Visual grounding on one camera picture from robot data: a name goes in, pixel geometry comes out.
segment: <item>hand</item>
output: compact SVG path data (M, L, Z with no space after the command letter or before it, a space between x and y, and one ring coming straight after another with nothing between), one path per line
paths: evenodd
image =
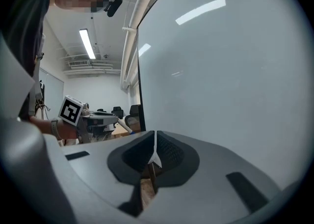
M77 130L76 128L63 120L58 120L57 124L59 135L64 140L76 139Z

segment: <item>ceiling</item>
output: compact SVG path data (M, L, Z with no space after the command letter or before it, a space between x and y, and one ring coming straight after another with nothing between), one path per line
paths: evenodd
M137 0L123 0L123 3L113 17L108 17L105 12L79 13L72 10L63 10L51 6L46 15L53 32L60 44L70 56L85 54L79 35L79 30L87 28L97 59L121 62L126 32L123 26L128 26Z

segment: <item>black chair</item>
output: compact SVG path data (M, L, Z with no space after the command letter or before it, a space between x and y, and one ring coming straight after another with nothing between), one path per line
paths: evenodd
M124 121L126 125L134 132L141 132L139 109L140 105L132 105L130 108L130 114L125 117Z
M113 107L113 111L111 111L111 113L117 115L120 119L123 118L123 110L121 107Z

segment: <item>wristwatch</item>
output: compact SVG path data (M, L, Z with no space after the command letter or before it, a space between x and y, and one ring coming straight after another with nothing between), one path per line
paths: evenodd
M54 118L51 120L51 134L54 135L58 140L61 140L62 138L60 137L57 128L58 120L58 118Z

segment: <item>linear light fixture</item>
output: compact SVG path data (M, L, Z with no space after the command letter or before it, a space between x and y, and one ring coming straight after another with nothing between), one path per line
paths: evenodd
M84 43L84 46L88 53L89 58L96 59L93 49L92 49L92 44L90 43L90 40L89 40L87 29L81 29L79 31L79 34L80 34L80 37L82 38L82 41Z
M200 16L201 14L218 9L225 5L226 5L226 0L214 0L212 2L209 2L205 5L202 5L198 8L191 10L186 14L183 14L180 18L176 19L176 22L179 25L182 25L183 23L188 22L189 20L192 20L193 18Z
M145 51L149 50L151 47L151 45L149 44L144 44L143 47L140 48L140 50L138 51L138 57L140 57L142 54L144 54Z

